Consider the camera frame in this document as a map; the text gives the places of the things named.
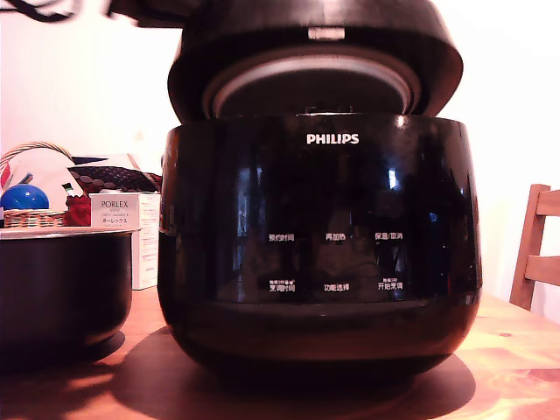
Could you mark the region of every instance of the rice cooker lid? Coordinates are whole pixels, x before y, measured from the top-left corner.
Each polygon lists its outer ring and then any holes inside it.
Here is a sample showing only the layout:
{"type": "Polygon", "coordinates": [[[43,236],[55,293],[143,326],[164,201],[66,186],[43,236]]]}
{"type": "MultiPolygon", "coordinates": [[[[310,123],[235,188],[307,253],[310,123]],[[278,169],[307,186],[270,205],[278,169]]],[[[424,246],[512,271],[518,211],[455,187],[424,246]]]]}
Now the rice cooker lid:
{"type": "MultiPolygon", "coordinates": [[[[133,3],[112,5],[127,14],[133,3]]],[[[184,28],[168,80],[182,123],[314,109],[435,116],[463,73],[429,0],[139,3],[140,25],[184,28]]]]}

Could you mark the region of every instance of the inner lid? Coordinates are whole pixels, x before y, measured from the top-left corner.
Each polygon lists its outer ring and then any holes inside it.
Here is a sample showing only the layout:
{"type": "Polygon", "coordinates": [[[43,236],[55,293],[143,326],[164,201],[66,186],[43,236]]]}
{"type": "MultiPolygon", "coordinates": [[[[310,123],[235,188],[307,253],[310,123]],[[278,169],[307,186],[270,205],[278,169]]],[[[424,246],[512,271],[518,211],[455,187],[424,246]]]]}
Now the inner lid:
{"type": "Polygon", "coordinates": [[[421,85],[401,61],[349,46],[284,49],[246,59],[208,85],[207,118],[318,112],[409,114],[421,85]]]}

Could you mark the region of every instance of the wooden table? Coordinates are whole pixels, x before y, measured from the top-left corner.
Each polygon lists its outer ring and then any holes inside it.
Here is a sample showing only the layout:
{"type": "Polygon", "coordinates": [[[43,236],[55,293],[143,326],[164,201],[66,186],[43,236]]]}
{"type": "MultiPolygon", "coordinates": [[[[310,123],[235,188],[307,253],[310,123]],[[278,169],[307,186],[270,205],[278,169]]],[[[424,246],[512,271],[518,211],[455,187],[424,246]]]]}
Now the wooden table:
{"type": "Polygon", "coordinates": [[[560,325],[490,296],[454,356],[382,389],[224,389],[175,344],[155,288],[134,292],[122,332],[96,363],[0,378],[0,418],[560,419],[560,325]]]}

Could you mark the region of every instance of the black inner pot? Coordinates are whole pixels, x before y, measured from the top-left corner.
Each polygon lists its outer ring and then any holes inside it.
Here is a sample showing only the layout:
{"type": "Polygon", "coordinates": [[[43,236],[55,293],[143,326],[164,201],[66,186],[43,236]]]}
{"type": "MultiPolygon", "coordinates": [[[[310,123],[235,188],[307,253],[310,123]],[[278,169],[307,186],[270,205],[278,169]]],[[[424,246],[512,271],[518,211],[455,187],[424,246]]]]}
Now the black inner pot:
{"type": "Polygon", "coordinates": [[[478,309],[476,190],[459,122],[193,122],[170,135],[162,201],[165,319],[221,372],[411,375],[451,354],[478,309]]]}
{"type": "Polygon", "coordinates": [[[64,229],[2,233],[0,373],[91,357],[129,314],[132,233],[64,229]]]}

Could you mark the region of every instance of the black rice cooker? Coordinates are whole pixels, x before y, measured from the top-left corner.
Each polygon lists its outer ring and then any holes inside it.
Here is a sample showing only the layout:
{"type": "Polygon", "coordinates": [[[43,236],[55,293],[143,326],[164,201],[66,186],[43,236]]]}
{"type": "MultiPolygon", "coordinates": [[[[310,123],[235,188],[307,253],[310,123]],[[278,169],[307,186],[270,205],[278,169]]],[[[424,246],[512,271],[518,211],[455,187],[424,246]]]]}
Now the black rice cooker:
{"type": "Polygon", "coordinates": [[[428,0],[114,1],[182,27],[158,291],[222,375],[410,376],[481,288],[463,72],[428,0]]]}

